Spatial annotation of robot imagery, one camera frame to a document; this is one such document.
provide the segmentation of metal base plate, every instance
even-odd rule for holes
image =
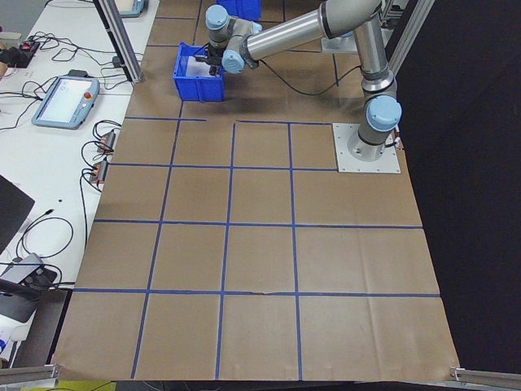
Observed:
[[[383,155],[376,161],[362,161],[354,157],[348,150],[348,140],[358,131],[360,124],[333,124],[335,136],[336,161],[340,173],[357,174],[400,174],[400,163],[394,147],[385,148]],[[392,136],[387,144],[392,143]]]

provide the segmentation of black curtain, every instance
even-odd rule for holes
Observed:
[[[438,0],[397,80],[462,367],[521,373],[521,1]]]

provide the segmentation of robotic arm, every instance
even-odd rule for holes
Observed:
[[[206,13],[210,44],[204,61],[240,73],[246,65],[256,68],[258,60],[269,55],[352,31],[361,62],[366,118],[348,147],[357,159],[374,161],[383,154],[387,137],[401,118],[380,32],[380,7],[381,0],[327,0],[316,11],[261,31],[260,25],[211,6]]]

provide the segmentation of blue bin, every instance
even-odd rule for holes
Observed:
[[[203,55],[202,46],[189,46],[184,42],[179,44],[176,66],[173,69],[173,81],[181,100],[200,102],[221,102],[225,98],[224,70],[219,69],[215,77],[187,76],[188,59],[192,55]]]
[[[217,4],[226,8],[228,13],[246,20],[261,18],[261,0],[217,0]]]

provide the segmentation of black monitor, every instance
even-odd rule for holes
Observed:
[[[15,237],[33,208],[34,200],[0,175],[0,253]],[[27,322],[40,292],[0,277],[0,314]]]
[[[0,253],[24,224],[33,205],[31,197],[0,175]]]

